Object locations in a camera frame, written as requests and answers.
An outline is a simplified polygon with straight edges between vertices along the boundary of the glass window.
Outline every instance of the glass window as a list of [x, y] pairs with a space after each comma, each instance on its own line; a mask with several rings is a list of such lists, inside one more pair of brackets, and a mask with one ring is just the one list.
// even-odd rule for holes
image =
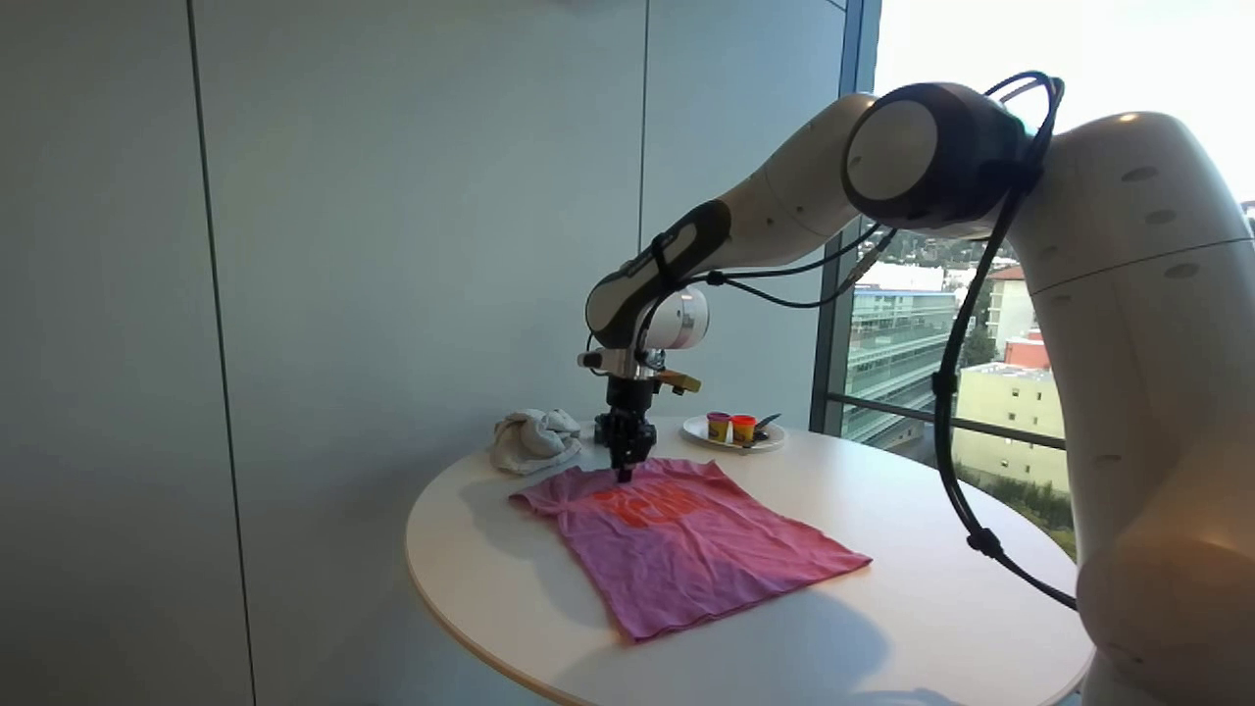
[[[1030, 65], [1065, 81], [1060, 129], [1119, 108], [1178, 115], [1255, 218], [1255, 103], [1231, 97], [1252, 29], [1247, 0], [881, 0], [874, 91], [935, 80], [984, 91]], [[976, 251], [980, 243], [906, 230], [867, 269], [847, 304], [847, 350], [817, 417], [826, 433], [935, 457], [929, 375]], [[1000, 251], [976, 298], [957, 418], [962, 476], [1071, 549], [1063, 413], [1012, 247]]]

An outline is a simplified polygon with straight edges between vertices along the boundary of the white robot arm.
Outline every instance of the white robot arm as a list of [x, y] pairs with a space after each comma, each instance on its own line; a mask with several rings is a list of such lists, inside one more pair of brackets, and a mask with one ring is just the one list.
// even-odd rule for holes
[[[852, 214], [944, 237], [984, 223], [1026, 132], [993, 97], [924, 81], [838, 97], [750, 179], [599, 278], [599, 439], [621, 477], [652, 452], [654, 315], [712, 265], [822, 247]], [[1088, 702], [1255, 702], [1255, 251], [1190, 129], [1112, 115], [1052, 141], [1012, 243], [1054, 361], [1084, 544]]]

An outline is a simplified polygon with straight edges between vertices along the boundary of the white wall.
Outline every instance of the white wall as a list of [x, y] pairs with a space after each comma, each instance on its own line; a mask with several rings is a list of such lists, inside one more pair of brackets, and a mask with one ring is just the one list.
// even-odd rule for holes
[[[537, 702], [422, 617], [404, 512], [506, 408], [599, 413], [572, 363], [584, 289], [831, 97], [838, 10], [191, 8], [210, 218], [183, 4], [0, 25], [0, 85], [36, 85], [0, 108], [0, 549], [36, 565], [0, 588], [0, 642], [36, 697], [0, 702], [247, 702], [238, 579], [261, 706]], [[660, 408], [803, 423], [817, 318], [712, 304], [708, 344], [673, 355], [708, 391]]]
[[0, 702], [247, 702], [182, 4], [0, 4]]

